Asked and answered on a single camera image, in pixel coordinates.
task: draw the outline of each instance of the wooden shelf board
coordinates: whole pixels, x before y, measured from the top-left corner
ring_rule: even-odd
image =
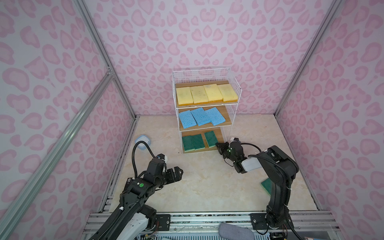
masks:
[[[188,111],[188,110],[193,110],[193,109],[197,109],[197,108],[183,108],[183,109],[179,109],[179,113],[181,112],[184,112],[184,111]],[[214,107],[203,107],[204,110],[207,110],[207,109],[210,109],[210,108],[214,108]],[[216,126],[214,126],[211,122],[210,123],[207,123],[207,124],[204,124],[204,125],[201,125],[201,126],[193,126],[193,127],[189,127],[189,128],[183,128],[183,125],[181,124],[181,120],[179,119],[179,130],[181,132],[183,131],[192,131],[192,130],[198,130],[198,129],[206,129],[206,128],[212,128],[212,127],[224,127],[224,126],[230,126],[232,125],[232,121],[231,119],[229,118],[229,114],[228,114],[228,111],[226,109],[225,106],[216,106],[217,110],[221,113],[221,115],[223,115],[223,117],[225,118],[225,122],[223,123],[220,123]]]
[[[210,131],[213,131],[215,133],[218,142],[224,142],[223,134],[221,132],[220,127],[210,128],[210,129],[198,129],[198,130],[193,130],[193,131],[181,132],[181,136],[182,137],[201,134],[202,135],[201,137],[203,138],[204,145],[205,145],[204,149],[194,150],[194,151],[190,151],[190,152],[185,152],[184,151],[184,146],[183,146],[183,153],[186,154],[186,153],[207,152],[207,151],[217,150],[216,147],[208,147],[207,140],[205,139],[204,133],[205,132],[210,132]]]
[[[227,80],[220,80],[220,81],[209,81],[209,82],[191,82],[191,83],[176,83],[175,88],[183,88],[183,87],[193,87],[193,86],[202,86],[202,85],[207,85],[207,84],[217,84],[217,85],[222,85],[222,84],[229,84]],[[204,104],[192,104],[192,105],[179,105],[179,102],[177,101],[177,96],[176,96],[176,108],[196,108],[196,107],[204,107],[204,106],[220,106],[220,105],[231,105],[231,104],[237,104],[237,102],[212,102],[212,103],[204,103]]]

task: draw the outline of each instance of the pink leopard print wallpaper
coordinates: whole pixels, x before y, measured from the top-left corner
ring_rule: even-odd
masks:
[[[174,114],[173,70],[230,67],[273,113],[331,0],[86,0],[136,114]]]
[[[384,237],[383,12],[346,1],[278,117],[346,240]]]
[[[0,218],[105,73],[71,0],[0,2]]]
[[[100,204],[130,125],[129,113],[110,83],[10,239],[80,237],[89,214]]]

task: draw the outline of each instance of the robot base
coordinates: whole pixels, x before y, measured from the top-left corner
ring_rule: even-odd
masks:
[[[250,214],[249,216],[251,217],[251,223],[252,223],[253,230],[259,231],[259,230],[267,230],[269,228],[269,226],[266,222],[266,218],[265,218],[266,213]],[[284,223],[285,223],[285,226],[287,227],[287,229],[291,229],[285,221],[284,221]]]

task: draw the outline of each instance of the black cable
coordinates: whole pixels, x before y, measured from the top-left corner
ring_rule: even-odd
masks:
[[[240,143],[240,145],[251,145],[251,146],[257,148],[257,150],[259,150],[259,152],[262,152],[262,150],[258,146],[254,145],[252,143],[242,142],[242,143]]]
[[[286,220],[286,222],[288,223],[288,226],[290,227],[290,229],[291,229],[291,231],[293,232],[293,234],[297,237],[297,239],[299,239],[299,240],[304,240],[304,239],[302,239],[300,236],[299,236],[299,234],[295,231],[295,228],[294,228],[294,226],[292,225],[292,223],[289,221],[289,215],[288,215],[288,208],[287,207],[285,207],[285,209],[284,209],[284,213],[285,213],[285,220]]]
[[[229,166],[231,166],[231,167],[233,167],[231,164],[229,164],[229,163],[227,163],[227,161],[225,160],[225,158],[224,158],[224,162],[226,163],[226,164],[228,164]]]
[[[269,226],[267,227],[266,231],[263,232],[263,233],[259,232],[257,229],[256,229],[256,232],[257,232],[258,234],[260,234],[260,235],[265,235],[265,234],[268,232],[268,229],[269,229]]]
[[[293,232],[293,234],[299,239],[299,240],[303,240],[299,234],[295,231],[295,228],[293,227],[292,223],[290,222],[290,219],[289,219],[289,214],[288,214],[288,202],[289,202],[289,197],[291,195],[291,185],[292,185],[292,179],[291,179],[291,176],[289,176],[289,174],[287,173],[287,171],[281,167],[280,165],[278,165],[276,162],[268,159],[268,158],[265,158],[265,157],[262,157],[262,156],[259,156],[259,155],[248,155],[248,157],[257,157],[259,159],[263,159],[267,162],[270,162],[272,163],[273,165],[275,165],[277,168],[279,168],[284,174],[285,176],[287,177],[287,180],[288,180],[288,185],[287,185],[287,198],[285,200],[285,207],[284,207],[284,214],[285,214],[285,221],[288,223],[289,227],[291,228],[291,231]]]
[[[119,209],[118,213],[115,215],[112,222],[108,225],[108,227],[105,229],[105,231],[97,238],[97,240],[103,238],[109,232],[111,227],[116,223],[116,221],[119,219],[119,217],[121,216],[121,214],[123,212],[123,210],[120,209],[121,207],[124,207],[124,195],[123,194],[120,194],[120,204],[118,206],[118,209]]]
[[[143,143],[147,147],[149,153],[152,155],[152,158],[155,158],[155,155],[153,155],[153,153],[152,153],[151,149],[149,148],[148,144],[146,142],[144,142],[144,141],[138,141],[135,144],[135,146],[133,146],[133,150],[132,150],[132,166],[133,166],[133,171],[135,172],[135,178],[137,178],[137,169],[136,169],[136,164],[135,164],[135,150],[136,150],[137,146],[140,143]]]
[[[156,222],[155,222],[155,226],[156,226],[155,230],[153,230],[152,233],[150,233],[150,234],[146,234],[146,235],[150,236],[150,235],[152,235],[154,232],[156,232],[156,231],[157,231],[157,228],[159,227],[159,222],[156,221]]]

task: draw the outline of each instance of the small container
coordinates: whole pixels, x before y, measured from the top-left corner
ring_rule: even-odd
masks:
[[[148,146],[151,145],[151,140],[149,139],[149,137],[147,137],[144,134],[140,135],[138,138],[136,138],[135,143],[137,143],[138,141],[144,141],[148,144]],[[141,150],[144,150],[147,148],[143,143],[140,143],[137,147]]]

